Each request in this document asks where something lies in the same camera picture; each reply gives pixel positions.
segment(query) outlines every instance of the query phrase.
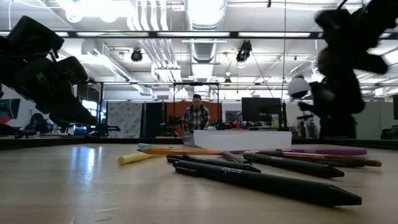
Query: computer monitor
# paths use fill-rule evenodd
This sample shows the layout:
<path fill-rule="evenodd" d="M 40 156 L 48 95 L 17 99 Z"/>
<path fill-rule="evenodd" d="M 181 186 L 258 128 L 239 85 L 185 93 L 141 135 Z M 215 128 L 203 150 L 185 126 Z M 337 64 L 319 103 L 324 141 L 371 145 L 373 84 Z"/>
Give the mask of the computer monitor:
<path fill-rule="evenodd" d="M 17 119 L 20 103 L 21 99 L 0 100 L 0 119 L 7 116 Z"/>
<path fill-rule="evenodd" d="M 280 98 L 242 98 L 243 121 L 269 122 L 272 114 L 277 114 L 282 121 Z"/>
<path fill-rule="evenodd" d="M 398 95 L 392 96 L 392 102 L 394 108 L 394 119 L 398 119 Z"/>

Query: black pen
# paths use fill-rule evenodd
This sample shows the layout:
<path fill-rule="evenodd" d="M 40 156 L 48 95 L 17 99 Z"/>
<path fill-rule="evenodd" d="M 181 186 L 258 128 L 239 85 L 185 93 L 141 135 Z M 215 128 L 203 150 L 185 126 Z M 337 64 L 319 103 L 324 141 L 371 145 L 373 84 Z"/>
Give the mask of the black pen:
<path fill-rule="evenodd" d="M 281 157 L 265 156 L 255 153 L 245 152 L 243 157 L 251 162 L 265 164 L 273 167 L 287 169 L 303 174 L 314 175 L 316 177 L 334 178 L 344 177 L 344 172 L 332 166 L 317 164 L 313 162 L 297 161 L 294 159 L 285 159 Z"/>
<path fill-rule="evenodd" d="M 204 177 L 320 205 L 340 206 L 362 204 L 360 196 L 331 184 L 260 174 L 189 161 L 178 161 L 173 166 L 179 174 Z"/>
<path fill-rule="evenodd" d="M 216 159 L 207 159 L 203 157 L 195 157 L 195 156 L 175 156 L 169 155 L 166 157 L 167 162 L 178 162 L 178 161 L 190 161 L 190 162 L 199 162 L 202 164 L 208 164 L 213 166 L 221 166 L 221 167 L 229 167 L 234 169 L 241 169 L 247 170 L 251 172 L 261 172 L 261 170 L 249 165 L 249 164 L 242 164 L 237 162 L 228 162 L 228 161 L 221 161 Z"/>
<path fill-rule="evenodd" d="M 251 165 L 250 161 L 244 159 L 241 156 L 235 155 L 229 151 L 223 151 L 223 158 L 228 161 L 231 161 L 231 162 L 238 162 L 238 163 L 242 163 L 242 164 L 250 164 Z"/>

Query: table surface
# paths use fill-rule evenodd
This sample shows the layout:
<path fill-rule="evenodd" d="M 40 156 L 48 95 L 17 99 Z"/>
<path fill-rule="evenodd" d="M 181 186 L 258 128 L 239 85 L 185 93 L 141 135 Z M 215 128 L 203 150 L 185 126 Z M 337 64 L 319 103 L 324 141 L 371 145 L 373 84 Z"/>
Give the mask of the table surface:
<path fill-rule="evenodd" d="M 336 146 L 296 146 L 336 147 Z M 256 164 L 263 173 L 334 184 L 362 206 L 322 207 L 176 174 L 165 157 L 118 166 L 133 144 L 0 151 L 1 223 L 397 223 L 398 153 L 371 149 L 383 166 L 341 168 L 328 180 Z"/>

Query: orange wall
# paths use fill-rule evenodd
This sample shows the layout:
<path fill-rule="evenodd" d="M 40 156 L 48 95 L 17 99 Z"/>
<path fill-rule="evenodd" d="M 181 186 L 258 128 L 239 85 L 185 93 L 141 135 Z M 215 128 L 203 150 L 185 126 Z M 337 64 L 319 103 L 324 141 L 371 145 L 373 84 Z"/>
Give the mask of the orange wall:
<path fill-rule="evenodd" d="M 202 103 L 203 106 L 206 106 L 207 109 L 209 109 L 210 123 L 214 120 L 217 120 L 219 117 L 217 113 L 217 103 L 207 102 L 207 101 L 204 101 Z M 181 119 L 183 119 L 185 109 L 187 109 L 191 105 L 192 105 L 191 101 L 175 102 L 175 115 L 180 116 Z M 167 119 L 169 119 L 169 116 L 171 115 L 173 115 L 173 103 L 167 103 Z M 176 126 L 176 129 L 179 135 L 183 135 L 184 131 L 180 126 Z"/>

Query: person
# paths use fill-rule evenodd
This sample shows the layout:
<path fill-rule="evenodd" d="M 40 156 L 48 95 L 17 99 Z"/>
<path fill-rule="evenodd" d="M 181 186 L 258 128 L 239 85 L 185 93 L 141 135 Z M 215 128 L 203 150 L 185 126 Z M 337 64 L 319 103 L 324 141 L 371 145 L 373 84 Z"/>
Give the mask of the person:
<path fill-rule="evenodd" d="M 209 110 L 202 105 L 201 96 L 194 94 L 192 105 L 185 110 L 183 127 L 185 134 L 192 134 L 194 130 L 205 130 L 209 126 Z"/>
<path fill-rule="evenodd" d="M 45 134 L 49 132 L 47 127 L 47 120 L 44 119 L 43 115 L 40 113 L 35 113 L 30 118 L 30 123 L 25 127 L 25 130 L 33 130 L 40 132 L 40 134 Z"/>
<path fill-rule="evenodd" d="M 318 70 L 325 77 L 321 83 L 310 83 L 313 105 L 300 102 L 302 111 L 320 118 L 319 138 L 356 138 L 356 121 L 352 114 L 365 107 L 359 81 L 353 69 L 336 63 L 327 47 L 318 56 Z"/>

